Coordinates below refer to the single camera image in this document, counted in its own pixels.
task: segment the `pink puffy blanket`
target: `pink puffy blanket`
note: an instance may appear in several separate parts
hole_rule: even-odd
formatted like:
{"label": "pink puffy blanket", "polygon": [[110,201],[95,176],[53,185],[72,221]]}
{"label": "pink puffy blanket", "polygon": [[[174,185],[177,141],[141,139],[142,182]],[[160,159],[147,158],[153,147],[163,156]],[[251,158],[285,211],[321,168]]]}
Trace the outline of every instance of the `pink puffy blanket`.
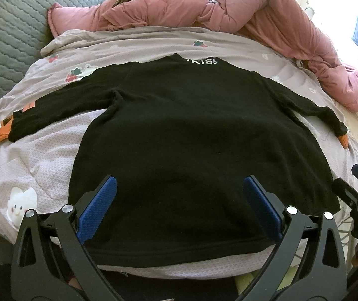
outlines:
{"label": "pink puffy blanket", "polygon": [[90,8],[54,4],[48,22],[54,37],[69,29],[88,31],[142,27],[204,27],[242,35],[288,58],[304,60],[323,90],[358,112],[358,70],[342,64],[330,41],[296,0],[105,0]]}

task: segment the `silver screw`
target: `silver screw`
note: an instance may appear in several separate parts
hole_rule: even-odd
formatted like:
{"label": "silver screw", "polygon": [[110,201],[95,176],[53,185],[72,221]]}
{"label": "silver screw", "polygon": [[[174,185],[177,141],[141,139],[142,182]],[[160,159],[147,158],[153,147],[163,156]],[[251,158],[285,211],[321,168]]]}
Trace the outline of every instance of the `silver screw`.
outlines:
{"label": "silver screw", "polygon": [[326,212],[324,213],[324,217],[325,217],[326,219],[328,219],[328,220],[333,219],[333,215],[332,215],[330,212],[328,212],[328,211],[326,211]]}
{"label": "silver screw", "polygon": [[64,205],[62,211],[64,213],[70,213],[73,210],[73,206],[70,204]]}
{"label": "silver screw", "polygon": [[29,209],[28,211],[26,211],[26,217],[32,217],[34,216],[34,211],[32,209]]}
{"label": "silver screw", "polygon": [[293,206],[289,206],[288,208],[286,208],[286,211],[289,213],[289,214],[292,214],[292,215],[295,215],[297,214],[297,209]]}

